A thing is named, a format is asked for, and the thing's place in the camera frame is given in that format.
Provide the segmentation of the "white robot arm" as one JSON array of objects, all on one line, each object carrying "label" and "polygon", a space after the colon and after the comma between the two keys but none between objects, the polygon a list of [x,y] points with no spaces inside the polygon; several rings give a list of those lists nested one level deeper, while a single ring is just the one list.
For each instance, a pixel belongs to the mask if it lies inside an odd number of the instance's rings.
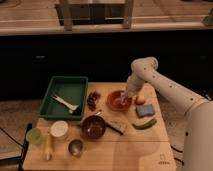
[{"label": "white robot arm", "polygon": [[155,57],[135,59],[126,94],[136,95],[145,82],[187,117],[182,171],[213,171],[213,101],[157,72]]}]

